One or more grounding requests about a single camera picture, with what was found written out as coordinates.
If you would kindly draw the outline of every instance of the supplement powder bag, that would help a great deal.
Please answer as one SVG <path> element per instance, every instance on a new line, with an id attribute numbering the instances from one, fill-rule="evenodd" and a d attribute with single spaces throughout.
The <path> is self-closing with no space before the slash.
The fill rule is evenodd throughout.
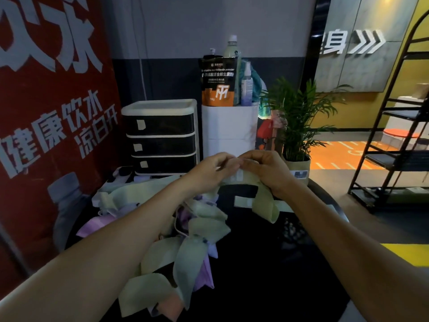
<path id="1" fill-rule="evenodd" d="M 205 106 L 234 106 L 237 58 L 200 59 L 202 104 Z"/>

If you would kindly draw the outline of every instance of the round table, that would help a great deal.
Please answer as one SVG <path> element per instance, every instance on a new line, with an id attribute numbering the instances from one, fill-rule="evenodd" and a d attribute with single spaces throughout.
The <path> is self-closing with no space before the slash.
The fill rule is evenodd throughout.
<path id="1" fill-rule="evenodd" d="M 347 219 L 317 183 L 310 180 L 308 187 Z M 217 243 L 218 259 L 210 258 L 214 289 L 205 286 L 194 292 L 190 309 L 184 310 L 178 321 L 337 322 L 350 298 L 295 214 L 281 212 L 271 224 L 251 209 L 234 207 L 234 196 L 255 197 L 256 192 L 253 185 L 226 185 L 219 190 L 217 206 L 228 215 L 231 232 Z M 83 211 L 68 246 L 81 239 L 76 232 L 96 214 L 92 207 Z M 119 319 L 116 300 L 102 321 Z M 124 320 L 169 321 L 164 316 L 150 317 L 146 309 Z"/>

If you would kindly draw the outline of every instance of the red banner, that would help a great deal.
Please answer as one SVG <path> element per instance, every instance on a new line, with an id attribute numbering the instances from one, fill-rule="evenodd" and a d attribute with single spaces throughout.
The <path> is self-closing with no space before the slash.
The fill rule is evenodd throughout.
<path id="1" fill-rule="evenodd" d="M 0 0 L 0 296 L 65 246 L 118 166 L 99 0 Z"/>

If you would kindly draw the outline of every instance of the orange stool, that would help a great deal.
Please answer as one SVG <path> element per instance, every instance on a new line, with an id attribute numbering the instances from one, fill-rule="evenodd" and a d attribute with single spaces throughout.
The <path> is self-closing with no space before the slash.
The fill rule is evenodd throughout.
<path id="1" fill-rule="evenodd" d="M 383 133 L 387 134 L 388 136 L 395 136 L 395 137 L 402 138 L 402 141 L 404 141 L 404 139 L 407 137 L 408 132 L 409 131 L 403 130 L 403 129 L 384 129 L 383 130 Z M 413 135 L 411 136 L 412 139 L 415 139 L 418 137 L 419 137 L 418 133 L 413 133 Z M 392 143 L 392 140 L 390 140 L 389 147 L 386 150 L 389 150 L 391 143 Z"/>

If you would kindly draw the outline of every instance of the potted plant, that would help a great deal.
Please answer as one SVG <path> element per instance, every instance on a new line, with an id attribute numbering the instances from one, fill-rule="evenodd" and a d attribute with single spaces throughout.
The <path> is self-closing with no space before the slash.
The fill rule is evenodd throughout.
<path id="1" fill-rule="evenodd" d="M 310 151 L 314 146 L 326 146 L 315 140 L 321 132 L 333 132 L 332 125 L 312 128 L 311 123 L 317 113 L 328 117 L 337 113 L 334 102 L 345 104 L 340 92 L 347 91 L 341 85 L 329 93 L 317 93 L 316 83 L 309 80 L 305 91 L 295 90 L 284 78 L 279 78 L 272 88 L 262 95 L 263 101 L 272 110 L 277 110 L 284 121 L 284 127 L 277 130 L 276 150 L 280 153 L 293 175 L 308 184 L 310 171 Z"/>

